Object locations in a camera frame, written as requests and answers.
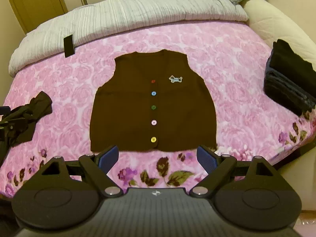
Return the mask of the brown knit button vest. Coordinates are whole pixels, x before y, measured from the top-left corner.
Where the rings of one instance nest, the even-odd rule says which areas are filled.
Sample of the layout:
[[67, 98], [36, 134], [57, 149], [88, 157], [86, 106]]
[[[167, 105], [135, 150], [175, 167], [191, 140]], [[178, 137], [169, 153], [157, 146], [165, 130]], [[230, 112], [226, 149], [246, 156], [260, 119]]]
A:
[[186, 54], [161, 50], [115, 59], [90, 119], [90, 149], [174, 152], [216, 148], [216, 111], [204, 79]]

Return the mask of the folded dark clothes stack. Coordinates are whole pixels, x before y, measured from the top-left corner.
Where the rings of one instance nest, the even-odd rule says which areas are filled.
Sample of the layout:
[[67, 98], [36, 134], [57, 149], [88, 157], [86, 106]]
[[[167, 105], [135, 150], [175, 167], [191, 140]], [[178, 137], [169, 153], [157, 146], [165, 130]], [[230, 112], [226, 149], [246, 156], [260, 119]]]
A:
[[278, 39], [267, 59], [263, 80], [265, 94], [297, 116], [315, 109], [315, 70]]

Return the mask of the black crumpled garment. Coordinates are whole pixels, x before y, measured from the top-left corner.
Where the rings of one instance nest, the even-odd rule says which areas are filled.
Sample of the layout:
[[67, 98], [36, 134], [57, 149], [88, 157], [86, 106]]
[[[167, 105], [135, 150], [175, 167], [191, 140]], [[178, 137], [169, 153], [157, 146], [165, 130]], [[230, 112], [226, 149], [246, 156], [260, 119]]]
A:
[[11, 109], [1, 107], [1, 163], [10, 148], [31, 141], [37, 122], [53, 112], [52, 100], [41, 91], [28, 104]]

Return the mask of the small black rectangular device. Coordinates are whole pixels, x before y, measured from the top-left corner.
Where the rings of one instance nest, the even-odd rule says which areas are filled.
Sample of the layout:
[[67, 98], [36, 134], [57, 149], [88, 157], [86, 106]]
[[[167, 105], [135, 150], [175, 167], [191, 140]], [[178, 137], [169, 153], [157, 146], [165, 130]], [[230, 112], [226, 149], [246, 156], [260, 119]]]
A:
[[75, 48], [73, 44], [73, 35], [69, 35], [64, 38], [64, 56], [68, 58], [75, 54]]

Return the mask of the white ribbed quilt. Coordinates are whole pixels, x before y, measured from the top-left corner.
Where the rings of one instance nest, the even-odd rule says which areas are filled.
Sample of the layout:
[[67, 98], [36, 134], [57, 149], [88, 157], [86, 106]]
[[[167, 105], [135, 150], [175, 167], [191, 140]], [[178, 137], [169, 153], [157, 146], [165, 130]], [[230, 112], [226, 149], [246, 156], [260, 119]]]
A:
[[64, 38], [75, 47], [114, 34], [193, 20], [246, 22], [241, 5], [229, 0], [105, 0], [73, 9], [27, 33], [8, 64], [11, 77], [25, 66], [62, 53]]

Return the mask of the cream padded headboard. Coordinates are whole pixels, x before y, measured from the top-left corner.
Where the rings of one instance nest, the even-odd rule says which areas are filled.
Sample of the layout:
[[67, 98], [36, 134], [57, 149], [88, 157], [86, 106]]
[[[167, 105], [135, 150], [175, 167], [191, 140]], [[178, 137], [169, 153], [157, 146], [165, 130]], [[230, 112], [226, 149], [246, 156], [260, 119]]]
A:
[[265, 0], [243, 0], [241, 5], [248, 15], [248, 26], [270, 48], [275, 41], [282, 39], [315, 69], [315, 43], [299, 25]]

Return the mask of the brown wooden door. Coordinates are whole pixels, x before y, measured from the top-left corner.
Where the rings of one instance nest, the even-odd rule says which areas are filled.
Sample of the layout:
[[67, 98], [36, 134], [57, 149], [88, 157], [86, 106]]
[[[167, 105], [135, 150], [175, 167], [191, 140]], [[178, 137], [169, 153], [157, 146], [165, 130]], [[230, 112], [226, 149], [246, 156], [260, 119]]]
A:
[[68, 12], [64, 0], [9, 0], [24, 33]]

